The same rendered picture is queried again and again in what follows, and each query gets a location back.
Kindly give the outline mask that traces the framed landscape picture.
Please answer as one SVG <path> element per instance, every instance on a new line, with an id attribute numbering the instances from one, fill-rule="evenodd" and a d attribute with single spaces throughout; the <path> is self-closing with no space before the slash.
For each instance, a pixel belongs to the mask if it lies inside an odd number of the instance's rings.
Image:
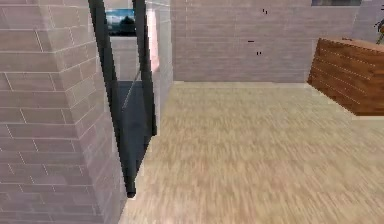
<path id="1" fill-rule="evenodd" d="M 134 37 L 136 35 L 135 12 L 133 9 L 108 9 L 106 19 L 110 36 Z"/>

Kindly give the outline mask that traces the house plant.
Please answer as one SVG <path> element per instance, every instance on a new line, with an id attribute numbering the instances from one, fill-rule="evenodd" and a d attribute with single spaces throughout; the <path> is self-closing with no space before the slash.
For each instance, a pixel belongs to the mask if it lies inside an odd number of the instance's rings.
<path id="1" fill-rule="evenodd" d="M 384 17 L 375 24 L 375 27 L 377 28 L 377 31 L 379 33 L 379 37 L 376 43 L 380 45 L 382 40 L 384 39 Z"/>

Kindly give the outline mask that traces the dark window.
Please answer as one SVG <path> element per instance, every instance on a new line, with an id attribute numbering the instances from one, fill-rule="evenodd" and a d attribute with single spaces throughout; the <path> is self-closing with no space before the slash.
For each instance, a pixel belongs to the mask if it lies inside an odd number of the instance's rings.
<path id="1" fill-rule="evenodd" d="M 362 0 L 312 0 L 311 6 L 360 6 Z"/>

